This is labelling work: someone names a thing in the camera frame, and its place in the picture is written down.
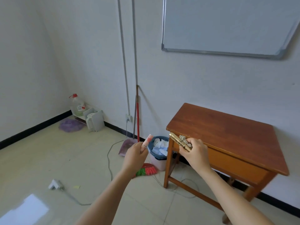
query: purple dustpan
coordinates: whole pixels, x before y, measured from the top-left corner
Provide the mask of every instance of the purple dustpan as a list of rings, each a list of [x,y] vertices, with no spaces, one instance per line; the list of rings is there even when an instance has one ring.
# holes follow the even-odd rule
[[[121,149],[119,151],[119,155],[125,156],[127,150],[135,143],[137,143],[137,139],[129,138],[127,140],[124,140]]]

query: tiled floor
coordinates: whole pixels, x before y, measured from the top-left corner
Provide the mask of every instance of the tiled floor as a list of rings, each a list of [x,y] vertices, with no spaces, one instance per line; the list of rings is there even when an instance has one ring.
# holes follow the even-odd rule
[[[107,152],[123,139],[107,127],[100,132],[83,128],[65,133],[56,123],[0,150],[0,225],[73,224],[88,206],[77,205],[48,185],[59,179],[81,203],[91,203],[110,182]],[[114,145],[109,154],[113,175],[122,165],[121,145]],[[186,184],[214,197],[191,167],[180,163],[172,176],[186,178]],[[156,177],[163,183],[164,172]],[[175,186],[170,183],[169,189]],[[153,176],[135,178],[125,190],[113,224],[222,224],[220,210],[190,197],[180,188],[163,189]],[[299,218],[258,199],[253,204],[275,224],[300,224]]]

